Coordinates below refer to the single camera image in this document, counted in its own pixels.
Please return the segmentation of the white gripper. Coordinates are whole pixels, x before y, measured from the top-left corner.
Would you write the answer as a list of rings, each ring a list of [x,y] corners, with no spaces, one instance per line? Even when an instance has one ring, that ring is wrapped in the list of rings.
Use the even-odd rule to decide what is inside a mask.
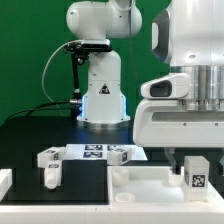
[[[174,148],[224,148],[224,112],[184,111],[178,100],[144,99],[136,110],[133,141],[142,147],[166,147],[175,174]],[[224,154],[218,175],[224,175]]]

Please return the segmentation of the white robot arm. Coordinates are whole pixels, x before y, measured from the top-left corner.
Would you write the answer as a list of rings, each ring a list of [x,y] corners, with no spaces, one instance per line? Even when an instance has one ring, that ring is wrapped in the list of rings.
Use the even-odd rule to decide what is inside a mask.
[[[110,41],[139,32],[135,0],[77,2],[66,20],[78,38],[78,58],[89,62],[79,122],[101,128],[128,121],[120,57]],[[170,72],[142,85],[134,143],[166,150],[224,148],[224,0],[171,0],[152,22],[152,51]]]

